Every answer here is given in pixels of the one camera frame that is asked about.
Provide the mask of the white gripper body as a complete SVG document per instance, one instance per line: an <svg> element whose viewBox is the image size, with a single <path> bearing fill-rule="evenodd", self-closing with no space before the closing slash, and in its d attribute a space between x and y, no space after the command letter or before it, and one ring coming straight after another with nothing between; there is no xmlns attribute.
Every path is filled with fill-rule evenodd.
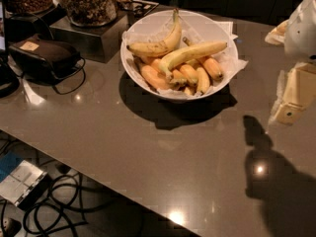
<svg viewBox="0 0 316 237"><path fill-rule="evenodd" d="M290 15L284 52L296 61L316 61L316 0L302 0Z"/></svg>

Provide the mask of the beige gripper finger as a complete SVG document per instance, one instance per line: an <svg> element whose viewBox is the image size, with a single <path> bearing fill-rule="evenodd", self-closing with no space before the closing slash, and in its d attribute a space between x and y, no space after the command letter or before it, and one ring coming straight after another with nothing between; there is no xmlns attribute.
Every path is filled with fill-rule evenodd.
<svg viewBox="0 0 316 237"><path fill-rule="evenodd" d="M273 28L265 37L265 42L274 45L283 45L284 36L287 27L288 20L281 22L275 28Z"/></svg>
<svg viewBox="0 0 316 237"><path fill-rule="evenodd" d="M277 78L276 101L269 124L292 125L298 121L316 99L316 65L297 62Z"/></svg>

